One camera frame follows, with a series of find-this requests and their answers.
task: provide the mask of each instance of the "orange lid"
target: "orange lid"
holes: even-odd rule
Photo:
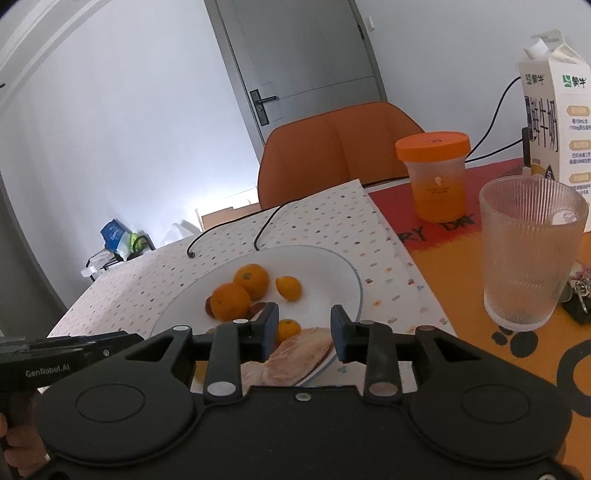
[[[396,142],[398,158],[407,162],[436,162],[470,153],[470,137],[461,132],[429,132]]]

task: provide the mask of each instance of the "plastic bag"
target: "plastic bag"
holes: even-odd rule
[[[131,232],[113,219],[107,223],[100,234],[105,239],[105,248],[119,255],[124,261],[131,254]]]

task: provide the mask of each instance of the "ham slice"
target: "ham slice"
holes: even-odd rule
[[[265,364],[259,362],[246,362],[240,366],[242,374],[242,393],[246,395],[248,389],[253,385],[262,385],[262,371]]]
[[[262,382],[290,387],[308,375],[332,346],[328,328],[309,328],[285,340],[264,363]]]

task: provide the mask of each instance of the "chair backrest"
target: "chair backrest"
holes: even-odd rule
[[[258,177],[263,209],[307,197],[350,180],[361,183],[407,175],[395,143],[423,133],[387,102],[323,113],[274,130]]]

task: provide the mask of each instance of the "person's hand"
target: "person's hand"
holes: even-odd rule
[[[47,452],[35,427],[21,425],[9,429],[6,418],[0,413],[2,437],[6,437],[11,446],[4,452],[4,458],[8,465],[18,468],[20,475],[32,475],[47,463]]]

